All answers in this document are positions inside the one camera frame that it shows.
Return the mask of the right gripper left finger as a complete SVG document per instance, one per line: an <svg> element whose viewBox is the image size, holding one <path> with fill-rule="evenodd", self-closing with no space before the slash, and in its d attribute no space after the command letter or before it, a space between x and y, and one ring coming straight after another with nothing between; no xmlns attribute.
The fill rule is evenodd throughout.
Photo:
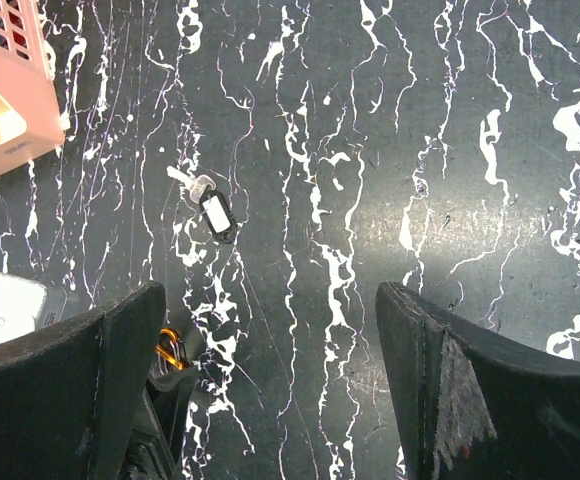
<svg viewBox="0 0 580 480"><path fill-rule="evenodd" d="M165 309L148 282L0 344L0 479L118 477Z"/></svg>

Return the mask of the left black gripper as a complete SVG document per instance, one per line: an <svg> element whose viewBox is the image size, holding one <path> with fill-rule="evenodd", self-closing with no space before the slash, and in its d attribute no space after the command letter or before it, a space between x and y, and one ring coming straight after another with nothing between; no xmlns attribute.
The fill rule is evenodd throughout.
<svg viewBox="0 0 580 480"><path fill-rule="evenodd" d="M138 409L119 477L172 479L182 458L190 397L199 371L190 366L158 375L151 369Z"/></svg>

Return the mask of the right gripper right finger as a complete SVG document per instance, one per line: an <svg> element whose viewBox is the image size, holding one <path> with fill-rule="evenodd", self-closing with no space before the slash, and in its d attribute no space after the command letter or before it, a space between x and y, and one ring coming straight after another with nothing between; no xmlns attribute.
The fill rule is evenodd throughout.
<svg viewBox="0 0 580 480"><path fill-rule="evenodd" d="M380 284L376 322L411 479L580 479L580 362Z"/></svg>

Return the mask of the orange carabiner keyring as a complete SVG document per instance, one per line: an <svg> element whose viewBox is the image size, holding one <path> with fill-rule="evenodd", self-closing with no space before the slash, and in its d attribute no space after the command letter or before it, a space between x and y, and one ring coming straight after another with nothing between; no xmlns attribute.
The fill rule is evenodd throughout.
<svg viewBox="0 0 580 480"><path fill-rule="evenodd" d="M172 328L162 328L155 347L160 372L166 374L190 367L181 335Z"/></svg>

